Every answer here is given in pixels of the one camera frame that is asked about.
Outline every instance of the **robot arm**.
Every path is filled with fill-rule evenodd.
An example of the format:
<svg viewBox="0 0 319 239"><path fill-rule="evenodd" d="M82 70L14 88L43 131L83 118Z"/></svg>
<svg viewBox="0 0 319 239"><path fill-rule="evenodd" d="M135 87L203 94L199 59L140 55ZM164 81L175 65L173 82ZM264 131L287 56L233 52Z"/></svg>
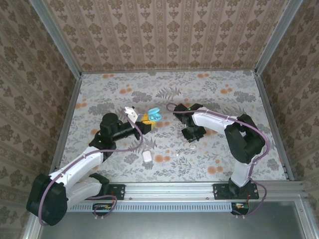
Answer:
<svg viewBox="0 0 319 239"><path fill-rule="evenodd" d="M201 110L205 111L205 113L174 114L186 126L186 128L182 130L184 137L189 142L199 141L206 133L204 127L225 135L230 151L236 159L235 169L230 178L230 183L235 184L237 189L244 187L249 182L249 171L252 166L252 160L261 152L265 141L252 129L230 121L229 118L237 119L253 127L256 127L256 125L246 114L240 117L218 117L208 114L207 112L210 110L200 104L194 104L190 108L180 104L174 109L174 111L193 110Z"/></svg>
<svg viewBox="0 0 319 239"><path fill-rule="evenodd" d="M150 132L155 122L148 120L148 115L139 116L134 108L125 108L128 118L141 130L142 134ZM40 174L34 180L26 209L38 216L39 204L42 195L52 181L62 171L73 164L77 159L87 153L102 150L116 149L116 141L130 135L140 139L140 134L130 122L123 123L114 113L105 114L100 123L94 139L89 143L89 147L82 152L72 162L63 168L49 174ZM102 196L110 194L109 180L97 173L91 174L91 170L103 163L113 152L93 153L83 160L78 161L60 178L58 178L49 189L42 207L42 219L53 226L57 224L65 215L68 208L92 196Z"/></svg>

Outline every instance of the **floral tablecloth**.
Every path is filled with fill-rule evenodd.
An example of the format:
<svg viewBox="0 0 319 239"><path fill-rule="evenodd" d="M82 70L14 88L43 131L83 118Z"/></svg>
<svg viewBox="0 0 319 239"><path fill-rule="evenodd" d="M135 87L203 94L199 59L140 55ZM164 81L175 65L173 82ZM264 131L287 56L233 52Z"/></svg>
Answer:
<svg viewBox="0 0 319 239"><path fill-rule="evenodd" d="M125 106L134 106L140 113L159 107L162 120L145 135L143 145L134 152L113 153L98 173L112 182L228 180L235 159L225 136L206 130L204 138L190 144L181 133L184 125L165 109L169 102L199 103L230 116L250 115L271 143L269 155L257 164L253 177L285 179L252 71L91 74L82 80L61 166L88 146L105 113L120 115ZM117 141L117 148L137 144L130 136ZM143 162L144 150L152 152L152 162Z"/></svg>

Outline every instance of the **black bracket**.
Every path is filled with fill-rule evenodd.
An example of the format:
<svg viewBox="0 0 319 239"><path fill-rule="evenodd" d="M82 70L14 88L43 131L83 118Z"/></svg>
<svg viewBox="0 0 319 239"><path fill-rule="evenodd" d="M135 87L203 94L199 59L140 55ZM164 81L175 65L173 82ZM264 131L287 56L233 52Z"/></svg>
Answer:
<svg viewBox="0 0 319 239"><path fill-rule="evenodd" d="M107 195L113 195L116 196L118 200L124 200L125 196L125 184L109 184L108 193ZM111 198L104 198L104 199L96 199L96 200L112 200ZM107 214L107 212L112 208L113 203L95 203L92 205L92 210L95 209L95 207L98 206L97 210L99 211L105 211L105 212L97 212L97 216L104 216Z"/></svg>
<svg viewBox="0 0 319 239"><path fill-rule="evenodd" d="M192 115L194 113L186 113L187 111L197 110L200 107L203 107L203 105L194 104L190 108L187 108L183 104L179 104L174 109L174 111L185 111L184 114L173 113L173 115L178 118L178 120L181 121L184 125L186 125L186 128L183 129L181 132L183 133L184 138L187 139L189 143L192 143L195 140L199 141L201 138L204 137L204 134L206 134L206 130L204 129L204 127L195 125L192 118Z"/></svg>
<svg viewBox="0 0 319 239"><path fill-rule="evenodd" d="M232 203L231 204L232 215L246 215L249 211L249 204L248 203Z"/></svg>
<svg viewBox="0 0 319 239"><path fill-rule="evenodd" d="M247 183L244 187L240 188L238 194L231 192L228 183L216 183L213 184L213 193L215 200L247 200L249 199L259 199L257 185L254 183Z"/></svg>

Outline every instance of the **purple cable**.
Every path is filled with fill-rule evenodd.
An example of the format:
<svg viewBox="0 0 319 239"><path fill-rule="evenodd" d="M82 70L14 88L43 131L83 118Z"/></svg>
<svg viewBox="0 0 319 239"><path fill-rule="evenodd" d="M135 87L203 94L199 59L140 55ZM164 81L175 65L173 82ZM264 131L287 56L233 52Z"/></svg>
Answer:
<svg viewBox="0 0 319 239"><path fill-rule="evenodd" d="M223 118L223 119L226 119L226 120L230 120L230 121L239 123L239 124L241 124L241 125L243 125L243 126L246 126L246 127L250 128L250 129L252 129L253 131L257 132L257 133L264 139L264 141L265 141L265 143L266 143L266 146L267 146L266 151L265 151L262 155L258 156L255 160L253 160L252 165L251 165L251 168L250 168L250 171L249 171L249 174L248 174L249 179L250 179L253 183L255 183L256 185L262 187L262 188L265 190L265 194L264 194L262 200L260 201L260 204L257 206L257 208L256 208L255 210L253 210L252 212L246 214L245 217L251 216L251 215L255 214L255 212L260 208L260 206L263 204L263 202L264 202L265 199L266 199L267 189L266 189L266 187L265 187L264 185L262 185L262 184L260 184L260 183L257 183L256 181L254 181L254 180L251 178L251 175L252 175L252 173L253 173L253 169L254 169L254 166L256 165L256 163L257 163L260 159L262 159L264 156L266 156L266 155L269 153L270 143L269 143L269 140L267 139L267 137L266 137L259 129L257 129L257 128L251 126L250 124L241 122L241 121L239 121L239 120L237 120L237 119L233 119L233 118L230 118L230 117L228 117L228 116L225 116L225 115L222 115L222 114L219 114L219 113L216 113L216 112L204 111L204 110L195 110L195 111L172 111L172 110L170 110L170 109L168 108L168 106L170 106L170 105L173 105L173 106L175 106L175 107L176 107L177 105L174 104L174 103L168 103L168 104L166 105L166 109L167 109L169 112L171 112L171 113L175 113L175 114L205 113L205 114L209 114L209 115L212 115L212 116L221 117L221 118Z"/></svg>
<svg viewBox="0 0 319 239"><path fill-rule="evenodd" d="M103 216L105 218L105 217L109 216L111 214L111 212L115 209L115 207L116 207L116 205L118 203L118 199L114 195L104 195L104 196L98 196L98 197L89 197L87 199L102 199L102 198L113 198L113 199L115 199L115 203L114 203L113 207L109 210L109 212L107 214L105 214ZM94 211L93 211L93 214L94 214L95 217L98 217L98 215L96 215L96 210L98 208L100 208L100 207L103 207L103 206L104 205L96 205L96 207L94 208Z"/></svg>
<svg viewBox="0 0 319 239"><path fill-rule="evenodd" d="M59 173L54 179L52 179L52 181L49 183L49 185L46 187L46 189L44 190L44 193L42 195L42 198L41 198L41 201L40 201L40 204L39 204L39 211L38 211L38 218L39 218L39 223L42 225L42 226L48 226L48 224L44 223L43 220L42 220L42 208L43 208L43 203L44 203L44 199L48 193L48 191L50 190L50 188L52 187L52 185L55 183L56 180L58 180L62 174L64 174L66 171L68 171L70 168L72 168L75 164L77 164L79 161L81 161L82 159L86 158L87 156L90 156L91 154L94 154L94 153L104 153L104 152L129 152L129 151L134 151L136 149L138 149L142 143L143 143L143 134L141 132L141 130L139 129L139 127L134 124L127 116L126 114L124 113L124 110L122 110L122 113L124 114L124 117L127 119L127 121L129 123L131 123L135 128L136 130L139 132L140 136L141 136L141 140L140 140L140 143L133 147L133 148L128 148L128 149L102 149L102 150L95 150L95 151L92 151L92 152L89 152L85 155L83 155L82 157L78 158L77 160L75 160L73 163L71 163L68 167L66 167L61 173Z"/></svg>

